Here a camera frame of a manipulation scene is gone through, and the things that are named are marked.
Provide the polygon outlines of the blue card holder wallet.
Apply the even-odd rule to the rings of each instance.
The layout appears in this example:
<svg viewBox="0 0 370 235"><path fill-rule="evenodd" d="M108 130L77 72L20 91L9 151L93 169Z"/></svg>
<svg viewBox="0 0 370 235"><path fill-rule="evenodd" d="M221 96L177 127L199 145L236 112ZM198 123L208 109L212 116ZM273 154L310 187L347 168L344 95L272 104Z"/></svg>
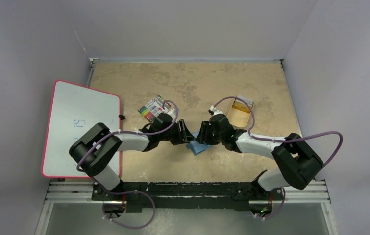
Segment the blue card holder wallet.
<svg viewBox="0 0 370 235"><path fill-rule="evenodd" d="M191 141L189 143L187 143L186 145L187 149L191 150L191 152L196 156L202 152L204 152L205 150L211 148L212 146L211 145L207 145L207 144L201 144L197 141Z"/></svg>

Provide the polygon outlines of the beige oval card tray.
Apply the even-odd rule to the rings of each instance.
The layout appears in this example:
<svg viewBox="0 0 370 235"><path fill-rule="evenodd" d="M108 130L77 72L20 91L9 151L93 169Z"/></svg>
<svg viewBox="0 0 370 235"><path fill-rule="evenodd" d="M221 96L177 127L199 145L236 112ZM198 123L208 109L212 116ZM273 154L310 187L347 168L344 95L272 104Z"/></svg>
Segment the beige oval card tray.
<svg viewBox="0 0 370 235"><path fill-rule="evenodd" d="M251 112L245 113L236 109L233 109L232 106L227 114L229 123L238 128L244 128L247 126L248 121L251 118Z"/></svg>

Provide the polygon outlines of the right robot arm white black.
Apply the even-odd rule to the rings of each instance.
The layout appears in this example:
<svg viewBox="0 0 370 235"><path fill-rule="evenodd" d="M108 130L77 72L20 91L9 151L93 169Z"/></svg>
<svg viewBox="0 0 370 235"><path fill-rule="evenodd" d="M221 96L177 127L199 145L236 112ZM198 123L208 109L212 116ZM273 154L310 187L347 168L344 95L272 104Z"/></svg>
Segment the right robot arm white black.
<svg viewBox="0 0 370 235"><path fill-rule="evenodd" d="M196 141L207 145L222 144L227 150L253 153L274 160L277 168L266 170L253 181L252 193L264 199L277 188L292 186L303 190L323 169L318 154L300 136L291 133L287 137L256 137L244 129L235 129L224 114L211 116L204 121Z"/></svg>

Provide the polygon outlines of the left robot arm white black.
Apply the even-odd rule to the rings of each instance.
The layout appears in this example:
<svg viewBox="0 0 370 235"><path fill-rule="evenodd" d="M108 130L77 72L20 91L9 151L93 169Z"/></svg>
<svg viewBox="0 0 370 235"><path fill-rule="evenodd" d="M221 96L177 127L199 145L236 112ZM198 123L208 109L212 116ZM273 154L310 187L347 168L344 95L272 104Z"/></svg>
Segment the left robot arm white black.
<svg viewBox="0 0 370 235"><path fill-rule="evenodd" d="M123 195L123 181L109 165L116 153L148 152L162 141L179 145L194 140L184 120L162 113L135 132L111 132L104 123L97 123L69 148L69 155L77 163L78 171L104 187L104 194L110 200L118 200Z"/></svg>

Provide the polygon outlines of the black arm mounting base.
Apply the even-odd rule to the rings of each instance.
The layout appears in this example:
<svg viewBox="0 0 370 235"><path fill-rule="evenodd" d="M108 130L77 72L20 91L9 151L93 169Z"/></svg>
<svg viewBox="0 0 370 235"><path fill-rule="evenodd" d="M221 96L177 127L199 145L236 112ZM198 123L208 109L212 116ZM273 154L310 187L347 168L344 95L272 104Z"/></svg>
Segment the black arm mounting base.
<svg viewBox="0 0 370 235"><path fill-rule="evenodd" d="M269 214L272 203L283 199L282 189L270 192L253 182L124 182L115 193L93 184L92 200L118 201L127 212L157 209L233 209L237 212Z"/></svg>

